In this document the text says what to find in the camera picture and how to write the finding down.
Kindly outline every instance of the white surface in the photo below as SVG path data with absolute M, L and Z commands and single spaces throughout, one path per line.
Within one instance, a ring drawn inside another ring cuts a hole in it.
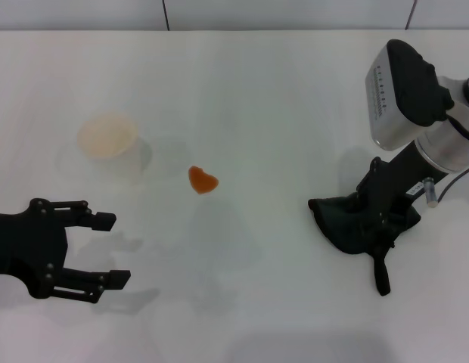
M 0 29 L 167 27 L 162 0 L 0 0 Z
M 171 30 L 404 29 L 413 0 L 166 0 Z
M 418 201 L 384 298 L 306 205 L 396 154 L 371 141 L 364 88 L 391 38 L 469 76 L 469 32 L 0 33 L 0 212 L 87 200 L 117 223 L 71 228 L 66 267 L 132 270 L 97 305 L 0 276 L 0 363 L 469 362 L 469 176 Z M 80 125 L 112 110 L 151 146 L 135 187 L 71 162 Z M 197 195 L 190 165 L 219 187 Z
M 418 0 L 411 29 L 469 29 L 469 0 Z

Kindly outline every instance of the white wall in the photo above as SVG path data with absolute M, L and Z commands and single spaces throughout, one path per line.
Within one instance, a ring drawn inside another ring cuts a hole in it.
M 418 0 L 411 29 L 469 29 L 469 0 Z
M 162 0 L 0 0 L 0 29 L 165 30 Z
M 171 30 L 404 29 L 413 0 L 166 0 Z

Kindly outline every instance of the cable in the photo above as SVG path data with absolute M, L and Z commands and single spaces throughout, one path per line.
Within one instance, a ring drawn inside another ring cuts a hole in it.
M 443 189 L 443 192 L 441 193 L 441 195 L 439 196 L 438 198 L 438 203 L 441 202 L 441 200 L 443 199 L 443 197 L 445 196 L 446 192 L 448 191 L 448 189 L 450 189 L 452 187 L 452 185 L 454 185 L 454 183 L 456 183 L 458 180 L 460 180 L 462 177 L 464 177 L 465 175 L 467 175 L 469 173 L 469 168 L 466 169 L 462 174 L 460 174 L 459 176 L 457 176 L 456 178 L 454 178 L 453 180 L 450 181 L 450 183 L 446 186 L 445 189 Z

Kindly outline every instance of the white table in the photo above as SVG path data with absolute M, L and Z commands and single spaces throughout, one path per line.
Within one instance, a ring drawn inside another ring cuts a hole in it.
M 371 141 L 364 85 L 391 38 L 469 77 L 469 31 L 0 33 L 0 213 L 87 200 L 117 222 L 71 228 L 65 266 L 132 270 L 97 305 L 0 276 L 0 363 L 469 361 L 469 176 L 417 202 L 384 298 L 371 258 L 333 248 L 306 205 L 396 154 Z M 65 157 L 112 110 L 151 146 L 128 188 Z M 219 187 L 197 195 L 190 165 Z

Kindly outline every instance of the orange object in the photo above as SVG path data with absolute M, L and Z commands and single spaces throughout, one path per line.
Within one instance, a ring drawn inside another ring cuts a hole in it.
M 206 174 L 201 168 L 192 166 L 189 168 L 189 181 L 191 187 L 198 193 L 204 194 L 213 191 L 219 184 L 217 178 Z

